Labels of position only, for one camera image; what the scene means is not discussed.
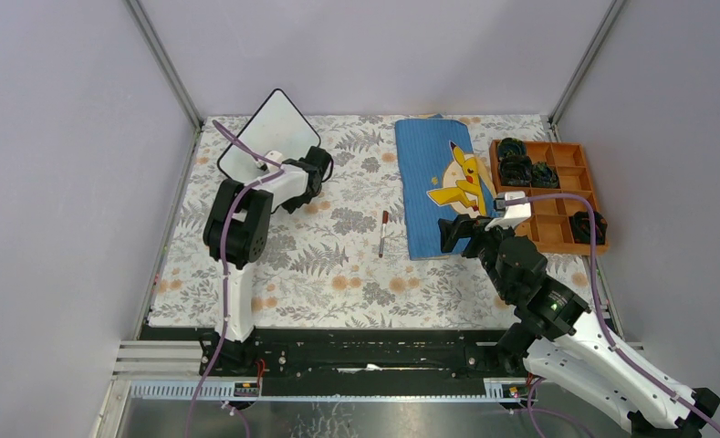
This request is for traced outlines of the small black-framed whiteboard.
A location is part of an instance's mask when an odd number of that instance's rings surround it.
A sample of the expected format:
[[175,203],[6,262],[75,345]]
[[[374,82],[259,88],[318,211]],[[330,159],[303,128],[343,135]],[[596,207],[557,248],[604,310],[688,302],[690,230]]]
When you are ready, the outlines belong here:
[[[278,162],[302,158],[321,143],[317,131],[282,89],[274,89],[267,96],[236,137],[251,151]],[[225,177],[241,183],[273,170],[270,164],[235,146],[226,148],[217,167]]]

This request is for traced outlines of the red-capped whiteboard marker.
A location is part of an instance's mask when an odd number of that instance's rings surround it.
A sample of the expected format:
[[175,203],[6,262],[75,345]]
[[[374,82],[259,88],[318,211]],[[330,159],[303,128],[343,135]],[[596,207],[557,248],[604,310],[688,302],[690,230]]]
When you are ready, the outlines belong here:
[[381,216],[381,231],[380,231],[380,241],[379,241],[379,249],[378,249],[378,257],[383,258],[384,255],[384,247],[385,247],[385,239],[386,239],[386,227],[389,222],[389,216],[390,213],[387,210],[384,210],[382,212]]

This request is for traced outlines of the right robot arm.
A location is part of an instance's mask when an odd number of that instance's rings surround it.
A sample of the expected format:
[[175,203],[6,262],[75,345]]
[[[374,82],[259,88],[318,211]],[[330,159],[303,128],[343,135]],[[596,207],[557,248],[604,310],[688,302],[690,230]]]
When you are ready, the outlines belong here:
[[462,214],[438,222],[443,252],[464,239],[518,319],[499,341],[497,367],[524,370],[572,392],[634,437],[698,437],[720,398],[658,370],[605,326],[601,313],[547,272],[527,237]]

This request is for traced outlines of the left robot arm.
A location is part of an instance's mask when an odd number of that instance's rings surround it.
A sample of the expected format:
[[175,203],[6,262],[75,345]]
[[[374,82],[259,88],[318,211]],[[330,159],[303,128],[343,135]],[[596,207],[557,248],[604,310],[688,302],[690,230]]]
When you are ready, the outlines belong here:
[[252,316],[252,280],[263,255],[271,216],[278,210],[289,214],[317,197],[331,176],[331,155],[311,147],[305,157],[271,161],[266,172],[245,182],[224,180],[216,193],[203,242],[210,257],[220,264],[219,320],[215,330],[231,341],[221,352],[221,363],[235,375],[255,366],[256,352],[244,341],[255,323]]

